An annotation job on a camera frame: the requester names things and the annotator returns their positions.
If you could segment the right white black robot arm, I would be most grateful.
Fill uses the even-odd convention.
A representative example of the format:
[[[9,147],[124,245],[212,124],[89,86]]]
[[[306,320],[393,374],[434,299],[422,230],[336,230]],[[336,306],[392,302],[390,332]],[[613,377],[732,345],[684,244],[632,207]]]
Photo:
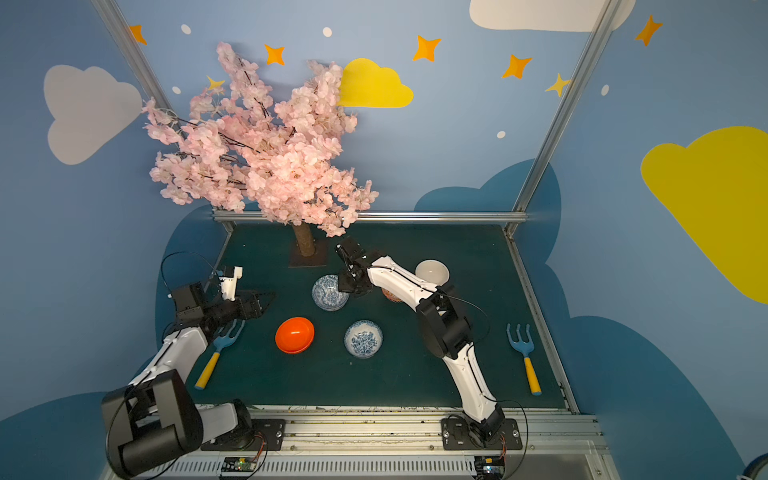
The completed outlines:
[[[352,238],[337,243],[335,252],[343,262],[340,291],[361,296],[379,288],[415,312],[426,348],[444,361],[451,374],[474,441],[486,444],[493,440],[505,415],[483,376],[476,357],[472,322],[455,288],[429,282],[388,255],[367,252]]]

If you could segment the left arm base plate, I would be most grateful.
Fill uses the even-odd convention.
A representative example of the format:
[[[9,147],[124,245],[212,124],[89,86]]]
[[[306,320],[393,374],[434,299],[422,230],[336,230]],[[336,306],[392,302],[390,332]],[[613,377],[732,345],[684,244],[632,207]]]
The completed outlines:
[[[280,451],[285,439],[285,419],[252,419],[201,445],[202,451]]]

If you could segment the red patterned bowl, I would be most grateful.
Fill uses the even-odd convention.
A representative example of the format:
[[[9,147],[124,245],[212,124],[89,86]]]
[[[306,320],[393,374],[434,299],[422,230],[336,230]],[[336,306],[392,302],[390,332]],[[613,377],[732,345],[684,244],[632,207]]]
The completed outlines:
[[[400,298],[399,298],[397,295],[395,295],[393,292],[391,292],[391,291],[389,291],[389,290],[387,290],[387,289],[384,289],[384,288],[382,288],[382,289],[381,289],[381,291],[382,291],[382,294],[383,294],[383,295],[384,295],[384,296],[385,296],[385,297],[386,297],[386,298],[387,298],[389,301],[391,301],[391,302],[395,302],[395,303],[401,303],[401,302],[402,302],[402,300],[401,300],[401,299],[400,299]]]

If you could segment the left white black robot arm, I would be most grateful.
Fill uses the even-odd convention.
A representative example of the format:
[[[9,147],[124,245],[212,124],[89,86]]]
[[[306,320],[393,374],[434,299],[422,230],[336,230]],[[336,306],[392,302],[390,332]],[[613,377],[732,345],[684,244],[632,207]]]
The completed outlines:
[[[172,290],[174,321],[157,354],[128,385],[102,399],[106,458],[118,477],[167,468],[205,445],[231,450],[266,446],[243,401],[201,408],[186,385],[201,355],[230,346],[246,321],[261,317],[274,298],[273,293],[236,291],[234,283],[222,279],[215,298],[200,283]]]

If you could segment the dark blue patterned bowl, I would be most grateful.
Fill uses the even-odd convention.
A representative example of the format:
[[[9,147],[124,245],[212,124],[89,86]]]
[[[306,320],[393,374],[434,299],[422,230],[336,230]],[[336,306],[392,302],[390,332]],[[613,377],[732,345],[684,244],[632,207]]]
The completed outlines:
[[[346,292],[318,290],[312,292],[312,299],[322,310],[334,312],[342,309],[350,298]]]

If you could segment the light blue patterned bowl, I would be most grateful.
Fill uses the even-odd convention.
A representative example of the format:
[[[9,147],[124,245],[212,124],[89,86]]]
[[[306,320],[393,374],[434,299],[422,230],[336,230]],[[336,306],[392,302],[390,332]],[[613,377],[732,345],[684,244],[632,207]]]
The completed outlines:
[[[330,291],[338,291],[339,290],[339,278],[335,274],[328,274],[320,277],[313,285],[311,290],[311,296],[313,291],[318,290],[330,290]]]

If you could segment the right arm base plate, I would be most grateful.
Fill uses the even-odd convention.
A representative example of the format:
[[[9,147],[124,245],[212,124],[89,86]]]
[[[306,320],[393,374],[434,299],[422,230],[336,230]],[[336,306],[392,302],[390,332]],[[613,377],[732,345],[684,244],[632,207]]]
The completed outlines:
[[[440,420],[440,435],[446,451],[480,451],[523,449],[523,437],[514,419],[505,419],[490,437],[485,437],[473,423],[458,415]]]

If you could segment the blue white floral bowl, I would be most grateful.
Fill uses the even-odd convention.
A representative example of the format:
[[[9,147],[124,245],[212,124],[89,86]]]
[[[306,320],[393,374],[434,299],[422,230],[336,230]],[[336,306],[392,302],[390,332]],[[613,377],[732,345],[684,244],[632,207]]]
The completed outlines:
[[[344,346],[349,354],[358,359],[373,357],[383,344],[381,328],[370,320],[358,320],[351,324],[344,335]]]

